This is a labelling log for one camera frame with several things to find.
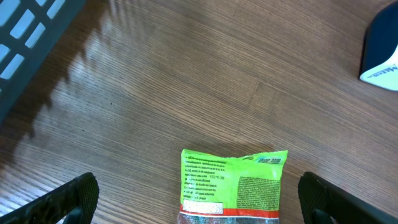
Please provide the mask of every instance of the gray plastic basket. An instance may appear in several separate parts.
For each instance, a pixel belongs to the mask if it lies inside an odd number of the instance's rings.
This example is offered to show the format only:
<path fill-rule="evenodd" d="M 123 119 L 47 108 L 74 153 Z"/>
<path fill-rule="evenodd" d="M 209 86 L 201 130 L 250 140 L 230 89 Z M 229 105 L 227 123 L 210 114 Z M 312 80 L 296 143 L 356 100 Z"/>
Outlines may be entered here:
<path fill-rule="evenodd" d="M 84 3 L 0 0 L 0 122 Z"/>

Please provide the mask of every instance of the green packet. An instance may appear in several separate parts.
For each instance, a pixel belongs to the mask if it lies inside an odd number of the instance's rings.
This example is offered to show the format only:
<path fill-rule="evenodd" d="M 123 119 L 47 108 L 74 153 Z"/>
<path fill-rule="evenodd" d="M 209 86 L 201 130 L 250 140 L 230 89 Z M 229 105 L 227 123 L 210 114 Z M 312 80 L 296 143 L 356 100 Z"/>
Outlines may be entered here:
<path fill-rule="evenodd" d="M 278 223 L 280 178 L 286 159 L 287 151 L 225 158 L 184 149 L 178 223 L 217 223 L 215 218 Z M 195 217 L 201 221 L 190 222 Z"/>

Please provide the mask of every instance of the wooden table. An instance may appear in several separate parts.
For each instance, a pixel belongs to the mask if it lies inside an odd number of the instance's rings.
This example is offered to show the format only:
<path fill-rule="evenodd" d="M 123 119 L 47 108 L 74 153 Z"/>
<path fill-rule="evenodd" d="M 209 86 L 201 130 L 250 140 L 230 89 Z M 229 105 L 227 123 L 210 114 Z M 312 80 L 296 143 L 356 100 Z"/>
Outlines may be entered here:
<path fill-rule="evenodd" d="M 0 129 L 0 215 L 84 173 L 93 223 L 175 223 L 183 148 L 288 149 L 282 223 L 312 171 L 398 217 L 398 97 L 358 80 L 391 0 L 88 0 Z"/>

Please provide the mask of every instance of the green snack bag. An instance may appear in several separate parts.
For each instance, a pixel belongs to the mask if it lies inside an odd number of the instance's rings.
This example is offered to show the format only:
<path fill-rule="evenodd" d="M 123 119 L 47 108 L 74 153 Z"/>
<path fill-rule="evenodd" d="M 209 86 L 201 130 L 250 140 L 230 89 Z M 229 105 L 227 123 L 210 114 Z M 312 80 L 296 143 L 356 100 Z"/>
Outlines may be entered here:
<path fill-rule="evenodd" d="M 279 223 L 287 151 L 225 158 L 184 149 L 178 224 Z"/>

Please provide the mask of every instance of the rectangular slot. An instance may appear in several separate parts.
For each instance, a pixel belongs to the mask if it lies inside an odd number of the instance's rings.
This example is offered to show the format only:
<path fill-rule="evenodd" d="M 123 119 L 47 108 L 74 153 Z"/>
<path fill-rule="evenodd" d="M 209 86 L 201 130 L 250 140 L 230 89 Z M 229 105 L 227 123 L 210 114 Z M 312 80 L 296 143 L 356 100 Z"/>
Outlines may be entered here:
<path fill-rule="evenodd" d="M 19 5 L 19 0 L 3 0 L 0 3 L 0 26 L 4 26 Z"/>
<path fill-rule="evenodd" d="M 10 52 L 10 49 L 4 44 L 0 44 L 0 62 L 5 58 L 8 52 Z"/>
<path fill-rule="evenodd" d="M 11 62 L 4 69 L 4 71 L 2 71 L 0 78 L 3 78 L 5 80 L 10 79 L 23 61 L 24 61 L 23 56 L 21 56 L 19 54 L 15 55 L 15 57 L 11 60 Z"/>
<path fill-rule="evenodd" d="M 39 4 L 40 6 L 43 6 L 46 1 L 47 0 L 36 0 L 37 4 Z"/>
<path fill-rule="evenodd" d="M 53 19 L 55 15 L 57 15 L 58 11 L 62 7 L 65 0 L 55 0 L 50 9 L 47 11 L 47 15 L 50 19 Z"/>
<path fill-rule="evenodd" d="M 33 15 L 33 13 L 29 9 L 27 9 L 22 17 L 19 19 L 17 24 L 14 26 L 14 28 L 12 28 L 10 34 L 17 39 L 20 38 L 29 27 L 29 25 L 32 23 L 34 18 L 35 16 Z"/>
<path fill-rule="evenodd" d="M 42 23 L 39 23 L 35 31 L 33 31 L 32 35 L 30 35 L 30 37 L 27 39 L 25 43 L 26 47 L 32 48 L 36 44 L 40 36 L 43 34 L 44 30 L 45 26 Z"/>

